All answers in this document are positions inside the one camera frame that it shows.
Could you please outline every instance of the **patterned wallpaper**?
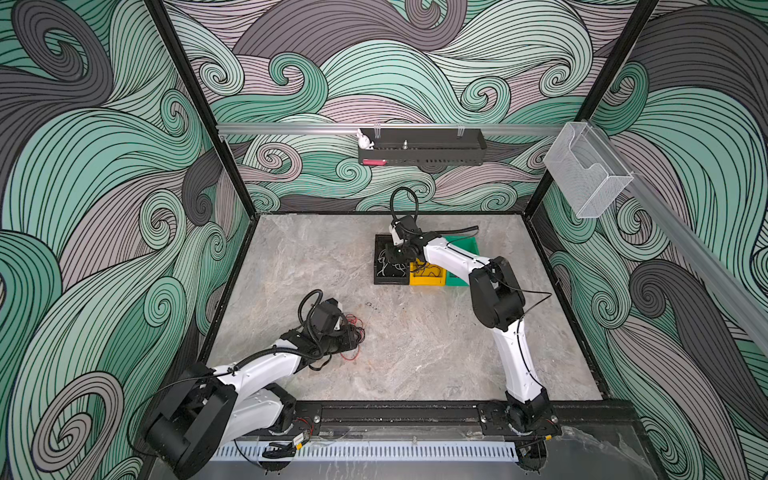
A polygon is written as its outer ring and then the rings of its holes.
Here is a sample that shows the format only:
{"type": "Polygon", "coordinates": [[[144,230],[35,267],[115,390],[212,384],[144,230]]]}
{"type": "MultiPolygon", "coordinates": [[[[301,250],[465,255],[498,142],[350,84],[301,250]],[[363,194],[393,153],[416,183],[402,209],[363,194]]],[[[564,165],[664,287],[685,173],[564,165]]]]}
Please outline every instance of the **patterned wallpaper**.
{"type": "MultiPolygon", "coordinates": [[[[768,310],[768,3],[711,4],[652,19],[594,121],[768,310]]],[[[764,479],[768,359],[643,207],[577,220],[553,186],[534,220],[670,478],[764,479]]]]}
{"type": "Polygon", "coordinates": [[[0,204],[3,478],[136,477],[248,224],[143,0],[0,2],[0,204]]]}
{"type": "MultiPolygon", "coordinates": [[[[675,2],[690,4],[695,0],[675,2]]],[[[574,119],[634,2],[167,0],[219,122],[526,123],[574,119]]],[[[262,211],[522,210],[550,138],[490,137],[492,161],[361,167],[354,137],[229,139],[262,211]],[[397,207],[412,209],[403,193],[397,207]]]]}

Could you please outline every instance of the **wire mesh file holder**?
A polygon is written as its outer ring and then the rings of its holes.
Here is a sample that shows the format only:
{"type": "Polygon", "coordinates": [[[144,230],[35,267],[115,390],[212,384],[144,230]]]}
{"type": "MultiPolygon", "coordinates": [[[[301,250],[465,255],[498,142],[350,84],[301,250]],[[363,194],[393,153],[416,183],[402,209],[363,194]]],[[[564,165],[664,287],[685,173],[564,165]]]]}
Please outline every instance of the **wire mesh file holder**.
{"type": "Polygon", "coordinates": [[[585,121],[568,122],[544,157],[576,218],[597,218],[632,181],[607,135],[585,121]]]}

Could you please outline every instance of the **black vertical post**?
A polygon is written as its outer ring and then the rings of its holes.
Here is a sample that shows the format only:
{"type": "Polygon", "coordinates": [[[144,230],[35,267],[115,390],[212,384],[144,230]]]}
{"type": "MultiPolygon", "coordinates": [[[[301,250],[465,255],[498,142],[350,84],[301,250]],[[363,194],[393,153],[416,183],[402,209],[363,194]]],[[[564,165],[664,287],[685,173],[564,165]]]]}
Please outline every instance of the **black vertical post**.
{"type": "Polygon", "coordinates": [[[205,130],[208,132],[210,141],[213,143],[216,152],[219,154],[219,158],[224,165],[224,169],[227,170],[227,174],[232,181],[232,185],[235,187],[237,196],[240,201],[243,202],[245,211],[248,213],[248,217],[251,221],[256,219],[256,208],[253,206],[253,202],[250,199],[248,190],[245,188],[245,183],[242,177],[237,172],[237,164],[234,157],[227,145],[219,138],[219,131],[216,128],[216,118],[213,111],[210,109],[203,89],[200,88],[200,84],[197,83],[194,71],[192,70],[192,64],[187,58],[187,53],[184,51],[184,47],[181,45],[181,40],[176,34],[173,24],[170,22],[170,16],[165,9],[165,5],[162,0],[144,0],[147,5],[154,24],[157,27],[157,31],[160,32],[160,37],[163,39],[165,48],[168,50],[170,58],[174,61],[176,69],[179,71],[181,81],[184,83],[184,87],[190,94],[192,104],[194,105],[197,113],[200,115],[200,119],[203,122],[205,130]]]}
{"type": "MultiPolygon", "coordinates": [[[[611,87],[611,84],[616,78],[616,75],[621,71],[621,67],[624,66],[624,62],[632,52],[634,43],[637,38],[640,37],[640,33],[643,31],[643,27],[648,22],[651,14],[653,14],[656,4],[659,0],[640,0],[632,11],[627,25],[624,26],[624,30],[616,40],[614,49],[611,50],[611,54],[608,55],[605,65],[598,74],[598,78],[592,84],[587,97],[584,99],[584,103],[581,104],[581,108],[576,114],[574,121],[589,120],[594,112],[598,109],[598,105],[603,99],[603,96],[611,87]]],[[[536,187],[536,191],[528,201],[528,205],[525,206],[526,217],[531,217],[541,205],[541,201],[544,200],[544,195],[549,191],[549,186],[552,185],[552,176],[549,171],[544,172],[544,176],[536,187]]]]}

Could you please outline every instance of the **work surface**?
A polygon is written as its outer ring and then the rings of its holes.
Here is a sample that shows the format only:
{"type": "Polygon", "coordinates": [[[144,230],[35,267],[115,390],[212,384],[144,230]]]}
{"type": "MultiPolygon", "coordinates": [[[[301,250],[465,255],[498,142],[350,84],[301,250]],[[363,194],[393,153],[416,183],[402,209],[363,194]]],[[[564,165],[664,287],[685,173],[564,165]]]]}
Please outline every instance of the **work surface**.
{"type": "MultiPolygon", "coordinates": [[[[334,356],[320,372],[280,382],[305,400],[503,399],[505,376],[491,336],[472,312],[464,286],[373,284],[373,243],[388,215],[266,215],[232,292],[209,366],[270,347],[298,326],[310,290],[336,298],[365,323],[357,359],[334,356]]],[[[422,215],[422,230],[479,225],[480,254],[506,257],[521,288],[551,284],[517,215],[422,215]]],[[[527,306],[541,296],[526,293],[527,306]]],[[[600,393],[555,296],[525,319],[539,380],[553,400],[597,400],[600,393]]]]}

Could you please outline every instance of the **swirl pattern wall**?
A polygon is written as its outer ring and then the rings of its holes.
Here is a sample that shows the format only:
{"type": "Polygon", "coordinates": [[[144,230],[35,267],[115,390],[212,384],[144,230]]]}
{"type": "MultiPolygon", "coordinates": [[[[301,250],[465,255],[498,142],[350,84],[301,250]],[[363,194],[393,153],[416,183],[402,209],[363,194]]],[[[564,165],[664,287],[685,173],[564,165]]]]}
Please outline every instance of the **swirl pattern wall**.
{"type": "Polygon", "coordinates": [[[136,478],[197,358],[248,218],[179,85],[143,0],[0,5],[4,478],[136,478]]]}
{"type": "MultiPolygon", "coordinates": [[[[710,4],[660,5],[593,120],[768,310],[768,5],[710,4]]],[[[669,476],[764,479],[768,359],[739,319],[631,196],[594,220],[555,186],[543,206],[574,314],[669,476]]]]}
{"type": "MultiPolygon", "coordinates": [[[[681,0],[686,5],[695,0],[681,0]]],[[[167,0],[219,122],[573,120],[634,2],[167,0]]],[[[550,138],[489,138],[479,167],[359,167],[353,137],[237,135],[262,211],[520,211],[550,138]],[[397,207],[412,203],[405,193],[397,207]]]]}

